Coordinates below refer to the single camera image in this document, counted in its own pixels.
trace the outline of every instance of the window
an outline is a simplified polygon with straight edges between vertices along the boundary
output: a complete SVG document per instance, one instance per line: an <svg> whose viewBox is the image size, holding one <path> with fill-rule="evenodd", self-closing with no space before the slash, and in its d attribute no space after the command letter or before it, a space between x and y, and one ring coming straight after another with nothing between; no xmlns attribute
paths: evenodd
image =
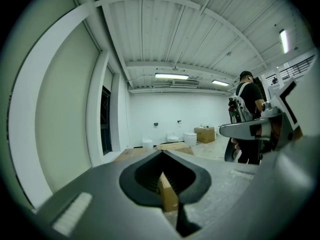
<svg viewBox="0 0 320 240"><path fill-rule="evenodd" d="M103 155L112 151L110 137L110 92L103 86L100 106L100 128Z"/></svg>

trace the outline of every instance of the ceiling light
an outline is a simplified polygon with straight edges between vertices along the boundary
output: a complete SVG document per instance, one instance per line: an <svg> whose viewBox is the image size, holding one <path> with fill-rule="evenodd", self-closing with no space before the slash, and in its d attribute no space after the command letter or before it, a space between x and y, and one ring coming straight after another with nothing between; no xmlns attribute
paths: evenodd
<svg viewBox="0 0 320 240"><path fill-rule="evenodd" d="M216 85L221 85L221 86L228 86L229 85L227 82L221 82L218 80L213 80L212 83L216 84Z"/></svg>
<svg viewBox="0 0 320 240"><path fill-rule="evenodd" d="M288 45L287 32L284 29L280 31L280 37L283 45L283 51L286 54L287 52L289 52L289 45Z"/></svg>
<svg viewBox="0 0 320 240"><path fill-rule="evenodd" d="M188 79L187 74L164 74L164 73L156 73L156 78L169 78L169 79Z"/></svg>

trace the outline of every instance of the ceiling beam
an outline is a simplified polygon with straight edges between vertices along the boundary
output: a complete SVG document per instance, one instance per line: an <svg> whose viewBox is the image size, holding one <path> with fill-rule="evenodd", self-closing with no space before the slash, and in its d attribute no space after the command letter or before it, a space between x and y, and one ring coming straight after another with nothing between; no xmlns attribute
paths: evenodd
<svg viewBox="0 0 320 240"><path fill-rule="evenodd" d="M102 8L103 8L104 5L108 5L108 4L116 3L116 2L121 2L121 1L128 1L128 0L100 0L100 1L96 1L96 3L98 3L97 5L102 5ZM170 3L180 4L180 5L183 5L183 6L198 10L200 12L203 9L203 6L201 6L200 4L197 4L195 2L192 2L190 0L159 0L159 1L165 1L165 2L170 2ZM262 58L261 54L256 49L256 47L230 21L228 21L224 17L220 16L219 14L217 14L216 12L214 12L214 11L208 9L208 8L205 8L203 13L208 15L208 16L210 16L210 17L212 17L212 18L214 18L214 19L216 19L217 21L219 21L220 23L225 25L227 28L229 28L231 31L233 31L237 36L239 36L251 48L253 53L260 59L260 61L262 62L263 66L265 67L265 69L269 70L268 65L265 63L264 59Z"/></svg>
<svg viewBox="0 0 320 240"><path fill-rule="evenodd" d="M218 77L225 78L227 80L232 80L235 77L234 75L219 72L215 69L206 68L206 67L202 67L202 66L182 64L182 63L174 64L173 62L163 62L163 61L127 61L126 62L126 68L128 70L131 70L131 69L158 69L158 68L171 70L175 66L181 70L192 70L192 71L197 71L197 72L209 73L211 75L216 75Z"/></svg>
<svg viewBox="0 0 320 240"><path fill-rule="evenodd" d="M212 95L228 95L227 91L222 90L210 90L210 89L193 89L193 88L170 88L170 87L160 87L160 88L138 88L129 89L132 94L146 94L146 93L192 93L192 94L212 94Z"/></svg>
<svg viewBox="0 0 320 240"><path fill-rule="evenodd" d="M117 35L117 32L116 32L116 28L115 28L115 25L114 25L113 17L112 17L110 8L109 8L109 4L108 3L104 3L104 4L100 4L100 5L102 6L102 11L103 11L103 14L104 14L104 18L105 18L106 24L108 26L108 29L109 29L109 32L110 32L110 36L111 36L115 51L116 51L117 56L119 58L120 64L121 64L121 66L123 68L124 74L125 74L127 79L130 79L129 78L129 74L128 74L128 70L126 68L124 55L122 53L122 49L121 49L120 42L119 42L119 39L118 39L118 35ZM132 81L128 81L128 82L129 82L131 87L134 86Z"/></svg>
<svg viewBox="0 0 320 240"><path fill-rule="evenodd" d="M200 15L202 15L202 14L204 13L204 11L205 11L205 9L207 8L207 6L208 6L208 4L209 4L210 1L211 1L211 0L206 0L206 1L205 1L204 5L201 7Z"/></svg>

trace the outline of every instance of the white cylinder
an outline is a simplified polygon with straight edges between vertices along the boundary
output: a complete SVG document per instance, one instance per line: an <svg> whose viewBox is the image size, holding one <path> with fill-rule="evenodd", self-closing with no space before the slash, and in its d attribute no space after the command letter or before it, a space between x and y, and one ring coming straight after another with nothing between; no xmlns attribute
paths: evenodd
<svg viewBox="0 0 320 240"><path fill-rule="evenodd" d="M189 147L197 145L197 134L194 132L185 132L183 134L184 143Z"/></svg>
<svg viewBox="0 0 320 240"><path fill-rule="evenodd" d="M214 128L214 133L216 133L215 136L220 135L220 126L217 126L217 127Z"/></svg>
<svg viewBox="0 0 320 240"><path fill-rule="evenodd" d="M142 147L145 148L147 152L151 152L154 150L154 142L152 141L152 139L143 138Z"/></svg>

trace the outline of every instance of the ceiling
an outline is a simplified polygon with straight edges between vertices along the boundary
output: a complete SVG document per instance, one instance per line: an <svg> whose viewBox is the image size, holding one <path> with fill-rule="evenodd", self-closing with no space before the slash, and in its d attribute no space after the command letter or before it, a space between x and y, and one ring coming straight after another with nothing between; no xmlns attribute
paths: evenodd
<svg viewBox="0 0 320 240"><path fill-rule="evenodd" d="M232 85L212 80L233 83L244 70L258 76L313 48L287 0L108 0L102 9L134 89L169 85L155 73L176 73L199 80L198 88L227 91Z"/></svg>

